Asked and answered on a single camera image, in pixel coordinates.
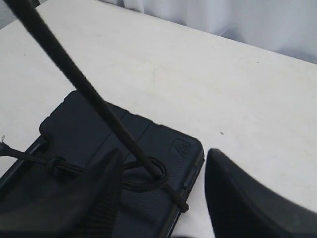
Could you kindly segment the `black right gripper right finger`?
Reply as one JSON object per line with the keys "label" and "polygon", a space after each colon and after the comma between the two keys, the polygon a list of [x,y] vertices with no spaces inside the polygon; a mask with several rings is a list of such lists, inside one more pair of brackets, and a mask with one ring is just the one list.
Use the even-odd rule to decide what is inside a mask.
{"label": "black right gripper right finger", "polygon": [[317,215],[255,180],[218,149],[210,149],[205,196],[217,238],[315,238]]}

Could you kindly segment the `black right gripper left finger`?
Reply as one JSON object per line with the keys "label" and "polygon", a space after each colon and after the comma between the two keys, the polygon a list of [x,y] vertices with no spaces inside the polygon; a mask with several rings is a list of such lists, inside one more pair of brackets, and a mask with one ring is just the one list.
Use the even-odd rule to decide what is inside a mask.
{"label": "black right gripper left finger", "polygon": [[0,215],[2,238],[109,238],[122,193],[119,149],[53,196]]}

